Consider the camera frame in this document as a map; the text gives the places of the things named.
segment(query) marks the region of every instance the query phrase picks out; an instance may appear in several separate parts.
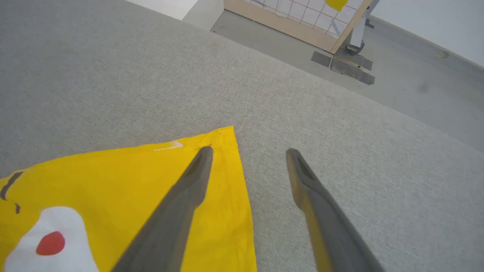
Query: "wooden frame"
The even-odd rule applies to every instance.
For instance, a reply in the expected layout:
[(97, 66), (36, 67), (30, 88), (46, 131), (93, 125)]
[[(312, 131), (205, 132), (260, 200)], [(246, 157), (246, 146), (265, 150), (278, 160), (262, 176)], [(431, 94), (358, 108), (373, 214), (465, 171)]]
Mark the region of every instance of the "wooden frame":
[(280, 17), (244, 0), (224, 0), (224, 8), (334, 54), (358, 23), (371, 1), (363, 1), (339, 39), (291, 19)]

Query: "floor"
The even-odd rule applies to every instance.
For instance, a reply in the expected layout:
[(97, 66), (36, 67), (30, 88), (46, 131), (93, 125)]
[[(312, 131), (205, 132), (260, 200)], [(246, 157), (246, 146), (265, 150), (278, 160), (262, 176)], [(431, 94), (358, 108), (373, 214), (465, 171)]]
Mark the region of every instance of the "floor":
[(331, 71), (311, 61), (312, 45), (224, 11), (212, 28), (221, 36), (291, 64), (433, 126), (484, 152), (484, 72), (455, 57), (440, 59), (437, 48), (402, 38), (372, 21), (361, 55), (373, 61), (374, 85)]

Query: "yellow cloth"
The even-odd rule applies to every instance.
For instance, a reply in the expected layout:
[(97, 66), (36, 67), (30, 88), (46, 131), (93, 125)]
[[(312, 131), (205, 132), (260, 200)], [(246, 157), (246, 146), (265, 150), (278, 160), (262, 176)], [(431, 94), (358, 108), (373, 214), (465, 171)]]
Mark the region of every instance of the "yellow cloth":
[(326, 3), (328, 6), (340, 12), (346, 3), (348, 3), (348, 0), (326, 0)]
[[(55, 159), (23, 170), (10, 186), (12, 176), (1, 179), (0, 187), (7, 189), (6, 200), (0, 199), (2, 269), (110, 271), (207, 145), (213, 148), (212, 170), (205, 200), (195, 210), (181, 270), (256, 271), (252, 216), (233, 127), (169, 143)], [(39, 249), (41, 239), (54, 231), (64, 237), (63, 249), (56, 254)], [(89, 241), (84, 247), (83, 235)]]

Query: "wheel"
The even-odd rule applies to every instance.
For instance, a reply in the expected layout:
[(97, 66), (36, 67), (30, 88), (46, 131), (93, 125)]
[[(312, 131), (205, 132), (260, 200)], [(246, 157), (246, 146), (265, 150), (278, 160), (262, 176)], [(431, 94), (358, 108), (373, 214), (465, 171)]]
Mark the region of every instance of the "wheel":
[(347, 45), (346, 46), (346, 52), (350, 55), (350, 56), (355, 56), (355, 55), (358, 55), (362, 50), (363, 50), (363, 47), (364, 47), (364, 42), (362, 41), (362, 46), (361, 47), (356, 47), (356, 46), (352, 46), (352, 45)]

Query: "carpet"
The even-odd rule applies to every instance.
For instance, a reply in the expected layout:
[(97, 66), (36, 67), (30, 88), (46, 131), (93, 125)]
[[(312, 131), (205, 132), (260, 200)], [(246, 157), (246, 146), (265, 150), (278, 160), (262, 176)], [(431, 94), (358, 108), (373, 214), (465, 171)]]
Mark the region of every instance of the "carpet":
[(122, 0), (0, 2), (0, 175), (234, 125), (260, 271), (315, 269), (297, 148), (388, 271), (484, 270), (484, 154)]

